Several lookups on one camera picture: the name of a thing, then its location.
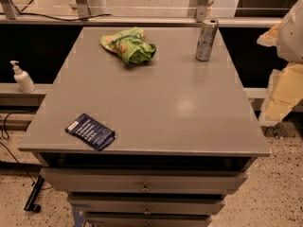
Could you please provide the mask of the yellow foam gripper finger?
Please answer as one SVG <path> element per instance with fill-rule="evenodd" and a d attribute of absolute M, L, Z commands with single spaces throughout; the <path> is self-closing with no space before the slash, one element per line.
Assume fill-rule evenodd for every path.
<path fill-rule="evenodd" d="M 289 62 L 282 70 L 274 69 L 269 77 L 267 94 L 258 122 L 264 127 L 280 123 L 303 99 L 303 64 Z"/>

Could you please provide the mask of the small yellow foam gripper finger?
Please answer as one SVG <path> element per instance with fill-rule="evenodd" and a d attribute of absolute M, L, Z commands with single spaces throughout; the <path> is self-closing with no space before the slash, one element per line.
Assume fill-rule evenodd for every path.
<path fill-rule="evenodd" d="M 267 47 L 276 46 L 279 28 L 280 24 L 272 26 L 268 31 L 258 37 L 257 44 Z"/>

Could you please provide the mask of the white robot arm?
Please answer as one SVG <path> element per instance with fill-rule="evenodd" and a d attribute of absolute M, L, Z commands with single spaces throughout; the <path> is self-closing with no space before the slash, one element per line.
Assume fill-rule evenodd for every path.
<path fill-rule="evenodd" d="M 258 122 L 273 127 L 303 99 L 303 0 L 298 0 L 282 21 L 260 35 L 257 44 L 275 46 L 288 64 L 274 69 Z"/>

